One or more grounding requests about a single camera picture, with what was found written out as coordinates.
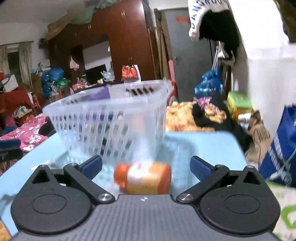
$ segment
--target blue gripper pad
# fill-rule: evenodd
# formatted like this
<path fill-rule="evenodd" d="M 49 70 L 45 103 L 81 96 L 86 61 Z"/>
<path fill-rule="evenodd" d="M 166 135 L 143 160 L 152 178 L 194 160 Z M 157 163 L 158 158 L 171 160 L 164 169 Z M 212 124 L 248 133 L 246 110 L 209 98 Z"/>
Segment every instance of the blue gripper pad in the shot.
<path fill-rule="evenodd" d="M 83 163 L 80 172 L 88 179 L 92 180 L 103 167 L 103 160 L 99 155 L 95 155 Z"/>
<path fill-rule="evenodd" d="M 190 159 L 190 171 L 198 180 L 203 181 L 215 171 L 215 167 L 198 156 L 193 156 Z"/>

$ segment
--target black computer monitor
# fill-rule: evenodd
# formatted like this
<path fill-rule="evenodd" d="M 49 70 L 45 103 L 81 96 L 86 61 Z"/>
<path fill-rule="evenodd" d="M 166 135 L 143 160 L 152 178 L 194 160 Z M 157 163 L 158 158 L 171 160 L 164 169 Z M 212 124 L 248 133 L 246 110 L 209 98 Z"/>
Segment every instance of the black computer monitor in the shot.
<path fill-rule="evenodd" d="M 90 83 L 91 85 L 96 84 L 99 79 L 103 78 L 101 74 L 101 72 L 103 71 L 107 71 L 105 64 L 86 70 L 85 74 L 86 74 L 87 82 Z"/>

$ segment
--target blue bag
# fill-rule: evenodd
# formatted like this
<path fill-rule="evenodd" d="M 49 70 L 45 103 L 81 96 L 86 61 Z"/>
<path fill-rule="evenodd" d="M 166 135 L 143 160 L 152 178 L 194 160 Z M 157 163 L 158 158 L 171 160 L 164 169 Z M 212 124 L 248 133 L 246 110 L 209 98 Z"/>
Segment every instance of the blue bag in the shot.
<path fill-rule="evenodd" d="M 219 69 L 210 70 L 202 76 L 200 83 L 194 88 L 194 97 L 199 99 L 213 96 L 216 92 L 221 92 Z"/>
<path fill-rule="evenodd" d="M 42 97 L 45 99 L 48 99 L 52 94 L 52 87 L 50 84 L 44 84 L 42 85 L 43 95 Z"/>
<path fill-rule="evenodd" d="M 49 84 L 50 80 L 49 80 L 49 71 L 45 72 L 42 74 L 41 76 L 41 83 L 42 84 Z"/>
<path fill-rule="evenodd" d="M 296 187 L 296 106 L 285 106 L 274 139 L 259 166 L 263 178 Z"/>
<path fill-rule="evenodd" d="M 54 68 L 49 71 L 50 82 L 59 81 L 64 78 L 64 71 L 62 68 Z"/>

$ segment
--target bottle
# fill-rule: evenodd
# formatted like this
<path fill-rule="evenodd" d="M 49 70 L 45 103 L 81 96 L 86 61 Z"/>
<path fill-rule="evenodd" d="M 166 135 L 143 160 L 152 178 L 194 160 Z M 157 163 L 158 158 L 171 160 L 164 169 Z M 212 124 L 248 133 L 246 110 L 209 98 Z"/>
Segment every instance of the bottle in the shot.
<path fill-rule="evenodd" d="M 172 174 L 171 166 L 164 162 L 135 161 L 119 163 L 114 170 L 114 182 L 127 194 L 168 194 Z"/>

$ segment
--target light blue table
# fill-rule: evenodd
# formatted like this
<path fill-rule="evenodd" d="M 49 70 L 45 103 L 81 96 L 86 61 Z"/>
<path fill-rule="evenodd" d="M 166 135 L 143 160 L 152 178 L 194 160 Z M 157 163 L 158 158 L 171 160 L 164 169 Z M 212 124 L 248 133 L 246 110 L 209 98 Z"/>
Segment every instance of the light blue table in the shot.
<path fill-rule="evenodd" d="M 189 169 L 190 159 L 195 155 L 212 165 L 226 165 L 230 170 L 243 170 L 246 165 L 236 139 L 229 133 L 166 133 L 157 160 L 167 162 L 172 166 L 170 192 L 174 197 L 199 182 Z M 82 163 L 88 158 L 90 156 L 84 154 L 79 157 L 70 157 L 58 134 L 55 134 L 7 170 L 0 177 L 0 218 L 10 234 L 14 236 L 17 233 L 10 215 L 11 203 L 32 174 L 31 167 L 50 160 L 58 168 L 62 168 L 70 162 Z M 116 191 L 113 190 L 113 171 L 113 166 L 103 164 L 102 171 L 93 181 L 116 195 Z"/>

